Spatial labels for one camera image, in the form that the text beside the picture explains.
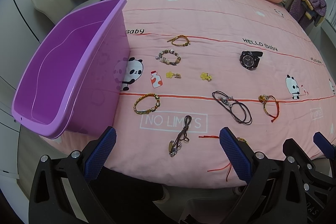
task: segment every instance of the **pink bedsheet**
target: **pink bedsheet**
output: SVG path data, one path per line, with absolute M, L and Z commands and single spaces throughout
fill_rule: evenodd
M 335 84 L 318 50 L 284 8 L 266 0 L 127 0 L 123 13 L 130 58 L 134 58 L 128 64 L 125 80 L 135 81 L 121 87 L 125 91 L 120 93 L 113 123 L 117 143 L 106 167 L 167 185 L 231 187 L 245 182 L 233 169 L 228 182 L 228 168 L 208 172 L 223 168 L 228 159 L 218 139 L 199 136 L 218 136 L 227 126 L 254 151 L 280 160 L 285 157 L 282 144 L 288 138 L 293 138 L 312 158 L 321 155 L 312 141 L 315 132 L 335 140 Z M 167 43 L 180 34 L 188 36 L 191 45 L 175 47 Z M 155 59 L 161 50 L 171 48 L 181 56 L 177 66 Z M 242 51 L 263 52 L 256 70 L 240 65 Z M 165 56 L 174 60 L 170 54 Z M 157 88 L 151 82 L 153 71 L 162 80 Z M 182 78 L 166 78 L 169 71 L 180 73 Z M 202 80 L 202 72 L 209 73 L 212 81 Z M 118 78 L 117 74 L 118 68 L 110 77 Z M 294 81 L 287 80 L 286 84 L 287 75 L 297 82 L 294 88 Z M 251 111 L 252 125 L 235 122 L 212 100 L 215 90 L 244 102 Z M 298 90 L 299 95 L 292 95 Z M 160 95 L 161 106 L 149 115 L 138 115 L 133 105 L 146 93 Z M 280 115 L 274 123 L 258 102 L 261 94 L 273 95 L 280 101 Z M 146 98 L 138 109 L 154 103 L 153 98 Z M 276 113 L 275 104 L 267 104 L 267 109 Z M 177 137 L 187 114 L 193 117 L 188 131 L 190 141 L 182 142 L 181 150 L 170 157 L 169 142 Z M 70 153 L 83 149 L 91 138 L 64 132 L 56 140 L 45 140 Z

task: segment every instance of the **black watch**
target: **black watch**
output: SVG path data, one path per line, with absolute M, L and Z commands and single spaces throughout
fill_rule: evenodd
M 244 51 L 240 56 L 240 63 L 247 69 L 255 69 L 259 64 L 259 57 L 263 56 L 263 52 Z

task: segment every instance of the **blue gripper pad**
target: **blue gripper pad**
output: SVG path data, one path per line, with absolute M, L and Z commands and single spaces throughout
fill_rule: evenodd
M 333 160 L 335 158 L 335 148 L 333 145 L 321 134 L 316 132 L 313 137 L 314 143 L 322 151 L 327 159 Z
M 240 149 L 227 128 L 222 128 L 219 133 L 219 143 L 222 146 L 227 158 L 234 168 L 238 178 L 248 184 L 252 179 L 252 165 L 246 155 Z
M 85 162 L 84 178 L 86 182 L 95 180 L 98 177 L 116 141 L 116 131 L 111 127 Z

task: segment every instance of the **chair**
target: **chair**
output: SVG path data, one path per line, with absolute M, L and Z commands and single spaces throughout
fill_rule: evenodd
M 99 1 L 101 0 L 88 0 L 76 7 L 72 0 L 31 0 L 34 8 L 45 14 L 55 25 L 68 13 Z

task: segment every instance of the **purple plastic tub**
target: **purple plastic tub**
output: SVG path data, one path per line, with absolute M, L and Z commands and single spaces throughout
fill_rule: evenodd
M 32 57 L 12 114 L 25 127 L 55 139 L 64 130 L 99 137 L 112 126 L 129 56 L 122 8 L 105 0 L 64 17 Z

